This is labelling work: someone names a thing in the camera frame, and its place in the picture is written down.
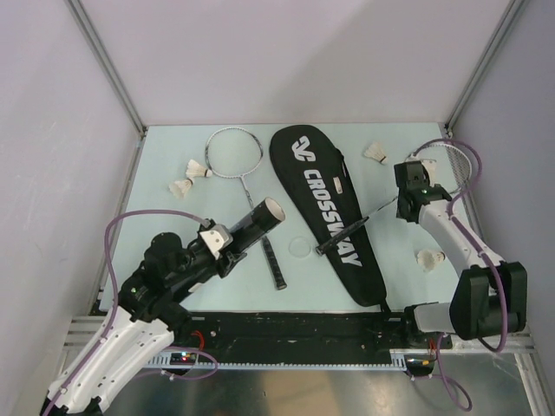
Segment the black tube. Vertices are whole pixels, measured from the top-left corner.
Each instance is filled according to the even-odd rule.
[[[284,220],[281,206],[272,198],[266,198],[231,228],[233,241],[226,250],[232,253],[245,252]]]

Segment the racket cover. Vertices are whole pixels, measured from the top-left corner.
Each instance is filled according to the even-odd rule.
[[[316,127],[279,130],[271,139],[270,159],[279,181],[319,244],[362,218],[343,155]],[[326,256],[356,303],[385,303],[385,284],[365,227]]]

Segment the white wall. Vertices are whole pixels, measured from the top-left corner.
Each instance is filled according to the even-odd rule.
[[[148,125],[447,119],[509,0],[84,0]]]
[[[528,270],[528,317],[555,388],[555,2],[533,0],[454,132],[476,145],[492,246]]]
[[[21,416],[84,312],[137,137],[62,0],[2,2],[0,39],[0,413],[32,385]]]

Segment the badminton racket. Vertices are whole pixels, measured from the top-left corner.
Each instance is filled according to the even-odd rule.
[[[224,173],[224,170],[222,169],[222,167],[215,166],[214,160],[211,160],[211,152],[210,152],[211,146],[212,146],[212,150],[216,146],[215,145],[216,140],[214,140],[214,138],[224,132],[230,132],[230,131],[240,132],[241,136],[244,136],[242,137],[242,140],[247,139],[250,142],[247,144],[250,145],[251,147],[250,151],[248,152],[249,155],[244,155],[244,157],[241,158],[242,160],[233,160],[232,161],[233,164],[238,165],[239,162],[245,163],[246,159],[251,158],[250,155],[252,155],[252,158],[251,158],[252,160],[257,161],[256,164],[250,165],[248,167],[240,166],[239,169],[242,172]],[[260,140],[258,140],[258,138],[254,134],[252,134],[248,130],[245,130],[242,127],[221,128],[217,132],[213,133],[212,136],[210,136],[210,138],[206,142],[205,157],[206,157],[206,164],[208,165],[208,169],[212,170],[212,173],[220,178],[239,179],[241,181],[241,185],[243,186],[243,190],[245,191],[245,195],[249,201],[249,205],[251,206],[251,209],[254,208],[254,203],[252,202],[252,197],[251,197],[251,193],[249,192],[249,188],[246,185],[245,177],[258,169],[258,167],[262,163],[263,156],[264,156],[264,149],[262,147],[262,144],[260,143]],[[270,240],[268,239],[268,237],[262,237],[260,241],[262,243],[264,255],[266,257],[266,260],[268,261],[268,266],[270,267],[270,273],[274,279],[274,283],[276,284],[276,289],[277,290],[285,289],[287,287],[287,283],[285,282],[284,276],[282,275],[281,269],[279,268],[278,259],[276,258],[276,254],[274,253],[273,248],[271,247]]]

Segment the metal frame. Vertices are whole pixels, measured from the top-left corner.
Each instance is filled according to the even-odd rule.
[[[492,65],[495,56],[497,56],[501,46],[505,43],[505,40],[514,27],[514,24],[519,19],[522,11],[529,1],[530,0],[512,0],[507,6],[503,17],[501,17],[497,28],[495,28],[495,31],[486,46],[486,49],[478,60],[478,64],[474,68],[467,85],[463,88],[462,94],[457,100],[453,111],[447,118],[446,127],[449,132],[453,130],[460,114],[471,99],[474,90],[480,84],[480,81],[487,69]]]
[[[95,55],[95,58],[98,60],[98,63],[101,65],[104,75],[108,78],[110,85],[114,89],[115,94],[126,110],[129,119],[137,130],[137,133],[139,133],[139,135],[143,137],[147,128],[141,121],[139,113],[137,112],[137,109],[133,104],[129,93],[125,88],[125,85],[123,84],[118,71],[115,69],[114,63],[108,56],[108,52],[104,47],[104,43],[98,36],[98,32],[96,31],[95,26],[90,20],[87,11],[83,7],[81,0],[64,1],[68,5],[68,9],[74,17],[77,26],[79,26],[79,29],[81,29],[83,35],[85,36],[88,46],[93,52],[93,55]]]

